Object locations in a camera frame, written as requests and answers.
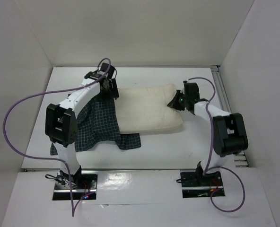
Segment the cream pillow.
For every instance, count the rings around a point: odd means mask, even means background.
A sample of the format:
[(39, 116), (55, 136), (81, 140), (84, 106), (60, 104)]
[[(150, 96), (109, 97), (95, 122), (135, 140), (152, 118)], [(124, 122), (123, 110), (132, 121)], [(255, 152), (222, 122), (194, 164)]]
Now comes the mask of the cream pillow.
[(176, 94), (174, 84), (120, 88), (114, 101), (120, 133), (170, 131), (183, 124), (180, 113), (168, 107)]

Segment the dark checked pillowcase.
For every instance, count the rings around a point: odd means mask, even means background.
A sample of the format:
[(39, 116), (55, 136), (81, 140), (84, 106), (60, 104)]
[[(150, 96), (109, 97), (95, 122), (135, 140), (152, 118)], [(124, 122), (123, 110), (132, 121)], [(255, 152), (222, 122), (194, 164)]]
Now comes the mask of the dark checked pillowcase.
[(113, 99), (100, 101), (98, 96), (93, 97), (79, 112), (76, 124), (75, 152), (91, 150), (97, 143), (104, 141), (114, 142), (120, 150), (141, 147), (138, 133), (120, 132)]

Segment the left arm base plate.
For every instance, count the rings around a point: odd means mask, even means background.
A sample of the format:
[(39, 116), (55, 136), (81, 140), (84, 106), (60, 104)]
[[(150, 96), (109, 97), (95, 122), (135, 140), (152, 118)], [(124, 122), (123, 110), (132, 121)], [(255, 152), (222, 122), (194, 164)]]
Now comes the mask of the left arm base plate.
[[(70, 200), (70, 185), (67, 179), (62, 178), (59, 172), (57, 172), (57, 175), (46, 174), (45, 177), (55, 181), (52, 196), (53, 201)], [(80, 198), (87, 201), (96, 200), (97, 180), (98, 172), (82, 171), (80, 183), (72, 183), (73, 199), (75, 201), (78, 201)]]

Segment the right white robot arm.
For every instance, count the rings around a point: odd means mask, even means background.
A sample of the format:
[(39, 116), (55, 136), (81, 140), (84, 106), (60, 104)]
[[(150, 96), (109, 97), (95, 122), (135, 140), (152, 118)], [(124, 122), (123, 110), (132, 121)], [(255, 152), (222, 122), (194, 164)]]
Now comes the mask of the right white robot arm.
[(184, 111), (206, 120), (210, 124), (210, 150), (205, 160), (198, 163), (195, 170), (195, 181), (206, 185), (216, 175), (228, 157), (239, 154), (248, 148), (243, 117), (240, 113), (230, 113), (211, 104), (216, 95), (214, 84), (211, 84), (212, 96), (209, 99), (200, 97), (199, 86), (191, 79), (183, 81), (184, 88), (177, 90), (168, 107)]

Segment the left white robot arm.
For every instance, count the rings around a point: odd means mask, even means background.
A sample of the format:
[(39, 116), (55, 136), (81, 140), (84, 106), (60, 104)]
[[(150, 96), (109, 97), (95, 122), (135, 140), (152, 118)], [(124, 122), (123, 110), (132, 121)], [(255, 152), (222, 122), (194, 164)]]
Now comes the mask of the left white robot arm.
[(60, 175), (72, 189), (82, 183), (82, 169), (76, 156), (75, 142), (78, 137), (77, 117), (88, 103), (106, 105), (119, 97), (113, 78), (116, 68), (101, 61), (97, 70), (87, 73), (77, 90), (58, 104), (46, 108), (45, 134), (55, 147), (58, 158), (64, 163)]

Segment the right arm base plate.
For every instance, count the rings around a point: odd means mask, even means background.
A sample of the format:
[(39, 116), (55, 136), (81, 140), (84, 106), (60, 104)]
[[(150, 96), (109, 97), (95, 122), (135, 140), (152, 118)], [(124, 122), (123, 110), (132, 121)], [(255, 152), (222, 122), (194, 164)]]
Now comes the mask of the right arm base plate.
[(206, 198), (212, 194), (214, 197), (225, 196), (222, 177), (219, 171), (201, 177), (195, 170), (182, 170), (180, 178), (176, 182), (181, 185), (182, 197), (184, 199)]

